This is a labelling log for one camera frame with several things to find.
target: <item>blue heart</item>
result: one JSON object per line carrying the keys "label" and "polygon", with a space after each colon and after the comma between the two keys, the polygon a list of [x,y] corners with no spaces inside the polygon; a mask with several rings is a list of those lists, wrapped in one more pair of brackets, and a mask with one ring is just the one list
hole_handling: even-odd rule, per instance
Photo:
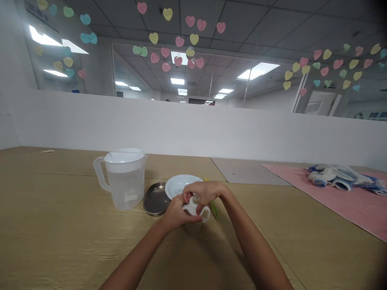
{"label": "blue heart", "polygon": [[314,80],[313,83],[314,83],[314,85],[315,85],[316,87],[319,87],[320,84],[321,84],[321,81],[320,81],[320,80]]}
{"label": "blue heart", "polygon": [[352,89],[354,91],[360,91],[360,85],[353,86]]}
{"label": "blue heart", "polygon": [[81,15],[81,21],[84,25],[89,25],[92,22],[92,19],[90,18],[90,15],[85,14]]}
{"label": "blue heart", "polygon": [[49,12],[51,13],[52,16],[55,16],[56,13],[58,12],[58,6],[56,6],[55,4],[51,5],[49,8],[48,8]]}

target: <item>heart-shaped paper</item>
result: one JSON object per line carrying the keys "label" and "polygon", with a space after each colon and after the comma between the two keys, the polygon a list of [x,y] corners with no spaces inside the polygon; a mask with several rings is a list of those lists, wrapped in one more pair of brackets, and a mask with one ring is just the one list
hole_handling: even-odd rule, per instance
{"label": "heart-shaped paper", "polygon": [[332,52],[330,50],[325,50],[324,55],[322,56],[322,59],[327,60],[332,55]]}
{"label": "heart-shaped paper", "polygon": [[321,69],[321,75],[324,77],[326,76],[328,73],[329,73],[329,67],[325,67],[323,69]]}
{"label": "heart-shaped paper", "polygon": [[315,63],[312,64],[312,66],[313,66],[314,68],[316,68],[316,69],[320,69],[321,63],[320,63],[320,62],[315,62]]}
{"label": "heart-shaped paper", "polygon": [[63,7],[63,14],[69,18],[74,16],[74,10],[70,7]]}
{"label": "heart-shaped paper", "polygon": [[171,8],[165,8],[163,11],[162,11],[163,15],[164,15],[164,18],[167,20],[167,21],[170,21],[171,18],[172,18],[172,9]]}
{"label": "heart-shaped paper", "polygon": [[59,60],[54,62],[53,65],[54,65],[54,68],[56,68],[58,71],[63,70],[63,64]]}
{"label": "heart-shaped paper", "polygon": [[297,72],[300,69],[300,64],[298,62],[293,63],[293,72]]}
{"label": "heart-shaped paper", "polygon": [[156,54],[156,53],[152,53],[150,55],[150,61],[151,63],[158,63],[158,61],[160,60],[160,57]]}
{"label": "heart-shaped paper", "polygon": [[314,80],[313,83],[314,83],[314,85],[315,85],[316,87],[319,87],[320,84],[321,84],[321,81],[320,81],[320,80]]}
{"label": "heart-shaped paper", "polygon": [[350,85],[351,85],[351,81],[345,80],[344,83],[343,83],[343,89],[348,88]]}
{"label": "heart-shaped paper", "polygon": [[216,25],[216,30],[222,34],[226,30],[226,24],[224,22],[218,22]]}
{"label": "heart-shaped paper", "polygon": [[87,72],[86,70],[79,70],[78,75],[81,79],[85,79],[87,77]]}
{"label": "heart-shaped paper", "polygon": [[302,74],[306,75],[310,71],[310,66],[304,66],[302,68]]}
{"label": "heart-shaped paper", "polygon": [[320,56],[322,55],[322,53],[323,53],[323,50],[315,50],[313,53],[314,60],[318,60],[320,58]]}
{"label": "heart-shaped paper", "polygon": [[203,68],[203,66],[204,66],[204,58],[199,58],[199,59],[197,59],[197,60],[196,60],[196,66],[197,66],[198,68]]}
{"label": "heart-shaped paper", "polygon": [[364,48],[361,46],[358,46],[357,48],[355,48],[355,52],[356,52],[355,56],[361,55],[363,51],[364,51]]}
{"label": "heart-shaped paper", "polygon": [[203,31],[207,26],[207,22],[205,20],[199,19],[196,25],[198,26],[199,31]]}
{"label": "heart-shaped paper", "polygon": [[380,44],[375,44],[371,49],[371,54],[377,54],[380,51],[381,47]]}
{"label": "heart-shaped paper", "polygon": [[195,24],[195,17],[194,16],[187,16],[185,18],[185,23],[187,23],[187,25],[189,27],[192,27]]}
{"label": "heart-shaped paper", "polygon": [[340,68],[344,63],[344,60],[335,60],[333,63],[333,69],[338,69]]}
{"label": "heart-shaped paper", "polygon": [[158,34],[156,32],[151,33],[149,35],[149,39],[150,39],[150,42],[152,42],[153,44],[156,44],[158,42]]}
{"label": "heart-shaped paper", "polygon": [[359,63],[359,60],[351,60],[350,62],[350,69],[355,68]]}
{"label": "heart-shaped paper", "polygon": [[138,12],[140,12],[141,14],[145,14],[147,8],[148,8],[148,7],[146,6],[146,3],[145,3],[145,2],[138,2],[138,3],[137,3],[137,10],[138,10]]}
{"label": "heart-shaped paper", "polygon": [[164,72],[168,72],[168,71],[170,71],[170,69],[171,69],[171,66],[170,66],[169,64],[167,64],[166,62],[164,62],[164,63],[162,64],[162,70],[163,70]]}
{"label": "heart-shaped paper", "polygon": [[354,80],[359,80],[363,75],[363,72],[356,72],[354,73]]}
{"label": "heart-shaped paper", "polygon": [[182,47],[184,45],[184,38],[178,36],[176,37],[175,42],[177,47]]}
{"label": "heart-shaped paper", "polygon": [[55,16],[58,12],[58,6],[56,6],[55,4],[52,4],[49,8],[48,8],[48,11],[50,12],[50,14],[52,16]]}
{"label": "heart-shaped paper", "polygon": [[293,73],[291,71],[285,72],[285,81],[290,80],[293,76]]}
{"label": "heart-shaped paper", "polygon": [[40,10],[46,10],[48,7],[48,2],[46,0],[37,0],[37,6]]}
{"label": "heart-shaped paper", "polygon": [[369,68],[371,65],[372,65],[372,63],[374,62],[374,60],[372,60],[372,59],[366,59],[365,61],[364,61],[364,68]]}
{"label": "heart-shaped paper", "polygon": [[341,70],[339,76],[345,78],[347,76],[347,70]]}
{"label": "heart-shaped paper", "polygon": [[64,62],[64,64],[67,65],[68,67],[72,67],[73,64],[74,64],[74,61],[73,61],[73,59],[72,59],[71,57],[65,57],[65,58],[63,59],[63,62]]}
{"label": "heart-shaped paper", "polygon": [[291,81],[283,83],[283,88],[285,89],[285,91],[287,91],[290,88],[290,86],[291,86]]}
{"label": "heart-shaped paper", "polygon": [[169,48],[162,48],[161,49],[161,55],[163,56],[163,57],[165,57],[165,58],[167,58],[168,56],[169,56],[169,53],[170,53],[171,51],[169,50]]}
{"label": "heart-shaped paper", "polygon": [[196,45],[199,41],[199,35],[197,34],[191,34],[190,37],[189,37],[192,45]]}
{"label": "heart-shaped paper", "polygon": [[80,18],[81,18],[81,21],[84,25],[89,25],[92,22],[92,19],[90,18],[90,15],[88,15],[88,14],[81,15]]}

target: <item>green heart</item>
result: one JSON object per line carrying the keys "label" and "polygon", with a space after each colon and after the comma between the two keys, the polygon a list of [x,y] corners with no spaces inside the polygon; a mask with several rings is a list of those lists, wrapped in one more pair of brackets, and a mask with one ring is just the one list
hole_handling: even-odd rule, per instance
{"label": "green heart", "polygon": [[313,66],[314,68],[316,68],[316,69],[320,69],[321,63],[315,62],[314,64],[312,64],[312,66]]}
{"label": "green heart", "polygon": [[347,71],[346,70],[340,71],[339,76],[341,76],[342,78],[345,78],[347,76]]}

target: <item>fluorescent light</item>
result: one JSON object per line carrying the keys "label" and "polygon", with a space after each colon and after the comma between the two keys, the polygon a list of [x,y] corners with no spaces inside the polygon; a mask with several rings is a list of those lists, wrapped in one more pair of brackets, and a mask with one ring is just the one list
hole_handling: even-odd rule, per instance
{"label": "fluorescent light", "polygon": [[251,74],[250,74],[250,70],[247,70],[243,74],[241,74],[238,77],[238,79],[248,80],[249,75],[250,75],[250,79],[252,80],[252,79],[255,79],[256,77],[259,77],[260,75],[264,75],[264,74],[268,73],[269,71],[271,71],[279,66],[280,66],[279,64],[268,64],[265,62],[260,62],[255,67],[253,67]]}
{"label": "fluorescent light", "polygon": [[171,83],[174,85],[184,85],[185,81],[183,79],[173,79],[171,78]]}
{"label": "fluorescent light", "polygon": [[219,93],[231,93],[232,91],[231,89],[221,89]]}
{"label": "fluorescent light", "polygon": [[227,96],[227,95],[225,95],[225,94],[217,94],[217,95],[214,97],[214,99],[223,99],[225,96]]}
{"label": "fluorescent light", "polygon": [[51,73],[53,75],[57,75],[58,77],[67,77],[65,74],[58,72],[56,70],[44,70],[47,73]]}
{"label": "fluorescent light", "polygon": [[188,65],[188,58],[184,52],[171,52],[172,63],[175,63],[175,56],[181,56],[181,58],[183,59],[183,62],[181,64]]}
{"label": "fluorescent light", "polygon": [[63,46],[68,46],[71,49],[71,52],[73,53],[82,53],[82,54],[88,54],[86,51],[84,51],[79,46],[72,43],[70,40],[62,39]]}
{"label": "fluorescent light", "polygon": [[37,43],[45,44],[45,45],[52,45],[52,46],[63,46],[59,42],[53,40],[51,37],[48,37],[46,34],[40,35],[35,27],[29,25],[29,30],[31,31],[32,39],[35,40]]}

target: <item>table surface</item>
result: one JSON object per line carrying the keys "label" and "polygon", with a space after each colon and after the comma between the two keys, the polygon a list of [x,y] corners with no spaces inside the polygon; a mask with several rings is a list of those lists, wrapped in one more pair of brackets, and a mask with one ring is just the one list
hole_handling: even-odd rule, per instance
{"label": "table surface", "polygon": [[[128,211],[113,207],[93,174],[102,152],[42,150],[0,151],[0,288],[98,289],[158,217],[142,203]],[[197,176],[222,179],[210,164],[204,157],[156,155],[147,169],[148,176],[169,178],[193,168]],[[146,178],[145,190],[156,182],[166,179]],[[226,184],[295,289],[372,288],[383,270],[384,242],[292,186]],[[215,202],[220,219],[210,218],[197,235],[171,232],[138,289],[254,289],[227,212]],[[186,284],[191,267],[199,278]]]}

